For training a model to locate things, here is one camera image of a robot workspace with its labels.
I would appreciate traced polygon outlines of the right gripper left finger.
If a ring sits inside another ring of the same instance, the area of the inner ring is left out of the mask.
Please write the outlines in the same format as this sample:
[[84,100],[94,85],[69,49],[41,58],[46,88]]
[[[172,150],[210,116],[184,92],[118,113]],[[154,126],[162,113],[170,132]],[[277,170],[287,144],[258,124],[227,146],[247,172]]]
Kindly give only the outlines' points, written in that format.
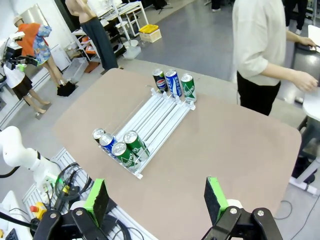
[[34,240],[106,240],[101,229],[110,197],[105,180],[98,178],[83,207],[65,214],[56,210],[47,211],[33,236]]

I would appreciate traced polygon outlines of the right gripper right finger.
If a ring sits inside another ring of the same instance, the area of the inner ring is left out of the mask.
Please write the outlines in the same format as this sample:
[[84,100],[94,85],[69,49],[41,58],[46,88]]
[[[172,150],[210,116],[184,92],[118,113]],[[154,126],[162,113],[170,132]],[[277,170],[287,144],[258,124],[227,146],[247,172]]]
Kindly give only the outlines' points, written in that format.
[[269,209],[246,211],[240,201],[227,199],[216,177],[208,176],[204,200],[212,227],[204,240],[281,240],[283,237]]

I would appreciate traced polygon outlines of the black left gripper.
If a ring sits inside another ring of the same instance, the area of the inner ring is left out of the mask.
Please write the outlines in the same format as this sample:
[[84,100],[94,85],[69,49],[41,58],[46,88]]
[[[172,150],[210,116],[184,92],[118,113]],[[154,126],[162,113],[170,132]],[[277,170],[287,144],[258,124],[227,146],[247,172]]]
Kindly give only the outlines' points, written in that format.
[[38,65],[38,61],[34,57],[18,57],[19,50],[16,47],[7,46],[4,56],[4,65],[10,69],[14,70],[15,67],[20,71],[24,71],[27,65]]

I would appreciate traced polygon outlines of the person's right hand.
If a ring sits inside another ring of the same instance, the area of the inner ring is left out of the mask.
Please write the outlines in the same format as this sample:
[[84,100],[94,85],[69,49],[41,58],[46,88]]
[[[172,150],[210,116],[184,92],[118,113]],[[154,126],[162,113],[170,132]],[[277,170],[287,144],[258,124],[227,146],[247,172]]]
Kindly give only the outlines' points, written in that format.
[[304,92],[315,91],[318,87],[318,81],[313,76],[303,71],[297,71],[294,84]]

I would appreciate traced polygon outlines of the person's left hand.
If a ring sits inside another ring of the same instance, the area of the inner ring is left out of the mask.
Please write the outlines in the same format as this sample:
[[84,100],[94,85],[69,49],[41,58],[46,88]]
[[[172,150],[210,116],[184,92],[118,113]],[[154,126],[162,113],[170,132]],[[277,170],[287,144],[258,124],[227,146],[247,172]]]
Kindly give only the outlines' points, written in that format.
[[300,37],[299,37],[299,42],[300,42],[300,44],[302,44],[303,46],[308,46],[308,47],[311,47],[311,48],[316,48],[316,47],[317,47],[317,45],[314,43],[314,41],[311,40],[311,39],[308,38],[308,37],[300,36]]

